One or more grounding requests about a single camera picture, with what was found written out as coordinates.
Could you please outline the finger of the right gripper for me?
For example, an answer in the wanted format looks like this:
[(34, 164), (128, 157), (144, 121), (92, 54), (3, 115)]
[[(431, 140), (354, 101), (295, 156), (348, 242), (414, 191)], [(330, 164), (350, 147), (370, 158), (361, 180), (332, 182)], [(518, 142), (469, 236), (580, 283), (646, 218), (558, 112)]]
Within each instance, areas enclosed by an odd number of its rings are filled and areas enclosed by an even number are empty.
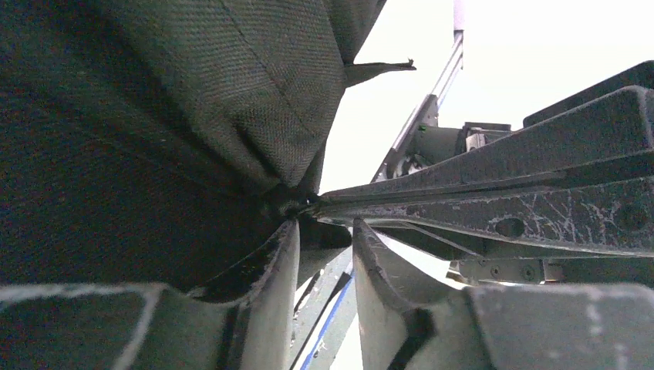
[(573, 183), (653, 172), (653, 91), (628, 86), (419, 172), (322, 195), (466, 189), (567, 175)]
[(350, 200), (321, 205), (320, 220), (404, 221), (456, 234), (596, 254), (653, 255), (653, 178), (568, 189)]

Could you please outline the black backpack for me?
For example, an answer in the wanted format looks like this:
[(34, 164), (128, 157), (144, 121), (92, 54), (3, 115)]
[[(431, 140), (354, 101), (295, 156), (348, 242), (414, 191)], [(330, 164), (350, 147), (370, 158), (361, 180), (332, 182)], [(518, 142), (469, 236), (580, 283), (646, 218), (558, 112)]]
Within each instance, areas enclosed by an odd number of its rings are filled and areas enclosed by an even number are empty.
[(381, 1), (3, 1), (1, 282), (186, 291), (319, 186)]

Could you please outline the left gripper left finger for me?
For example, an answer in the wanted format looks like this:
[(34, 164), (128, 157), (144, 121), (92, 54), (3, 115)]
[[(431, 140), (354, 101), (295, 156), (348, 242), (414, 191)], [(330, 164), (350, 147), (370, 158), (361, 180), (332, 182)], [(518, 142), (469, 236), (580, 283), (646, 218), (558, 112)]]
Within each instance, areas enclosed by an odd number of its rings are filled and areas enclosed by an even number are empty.
[(3, 369), (283, 369), (299, 229), (284, 222), (201, 297), (165, 284), (1, 289)]

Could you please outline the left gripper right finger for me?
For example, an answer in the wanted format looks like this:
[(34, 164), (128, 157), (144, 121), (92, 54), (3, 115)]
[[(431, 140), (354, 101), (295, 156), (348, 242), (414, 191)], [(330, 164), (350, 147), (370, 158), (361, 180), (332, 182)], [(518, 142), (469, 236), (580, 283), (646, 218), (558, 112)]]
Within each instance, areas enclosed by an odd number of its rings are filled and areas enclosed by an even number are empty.
[(366, 369), (651, 369), (653, 292), (637, 284), (456, 289), (353, 227)]

